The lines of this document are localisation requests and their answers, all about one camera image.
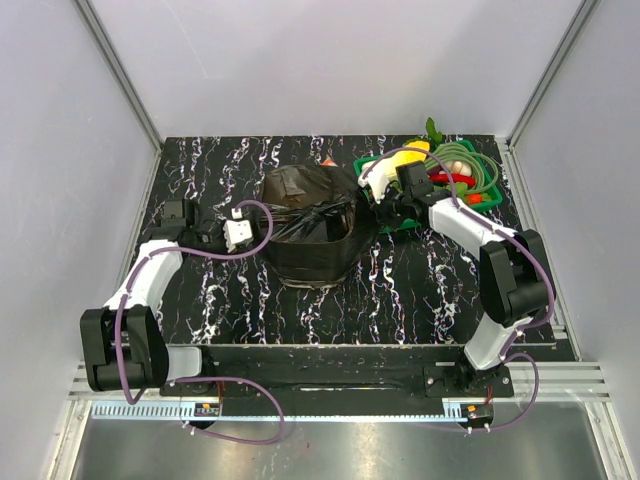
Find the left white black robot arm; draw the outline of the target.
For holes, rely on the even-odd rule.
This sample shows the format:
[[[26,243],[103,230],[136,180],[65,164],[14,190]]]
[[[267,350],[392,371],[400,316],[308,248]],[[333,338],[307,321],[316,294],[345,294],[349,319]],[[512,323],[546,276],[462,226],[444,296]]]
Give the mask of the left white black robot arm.
[[[221,235],[199,230],[197,203],[169,200],[140,245],[124,283],[104,306],[80,318],[80,334],[89,387],[97,392],[122,388],[124,374],[131,389],[160,388],[181,378],[193,394],[213,390],[217,372],[205,363],[198,347],[168,347],[158,325],[162,297],[182,267],[180,247],[222,254]]]

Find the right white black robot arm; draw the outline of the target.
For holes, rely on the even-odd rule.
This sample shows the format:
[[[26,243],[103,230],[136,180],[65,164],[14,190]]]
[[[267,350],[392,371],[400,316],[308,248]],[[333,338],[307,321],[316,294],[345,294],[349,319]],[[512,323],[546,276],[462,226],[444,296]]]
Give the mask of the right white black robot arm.
[[[534,230],[504,230],[451,191],[435,189],[420,161],[397,167],[396,178],[397,186],[376,163],[358,178],[372,195],[381,222],[397,227],[411,219],[453,240],[478,261],[483,316],[462,359],[445,375],[447,385],[478,395],[489,386],[516,337],[553,307],[544,243]]]

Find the black trash bag roll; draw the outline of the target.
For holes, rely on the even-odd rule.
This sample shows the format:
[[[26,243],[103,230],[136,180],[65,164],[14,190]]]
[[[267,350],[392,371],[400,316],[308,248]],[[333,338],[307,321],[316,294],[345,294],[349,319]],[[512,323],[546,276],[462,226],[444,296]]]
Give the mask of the black trash bag roll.
[[[335,166],[278,167],[264,178],[261,202],[273,218],[261,256],[294,288],[341,283],[381,230],[355,174]]]

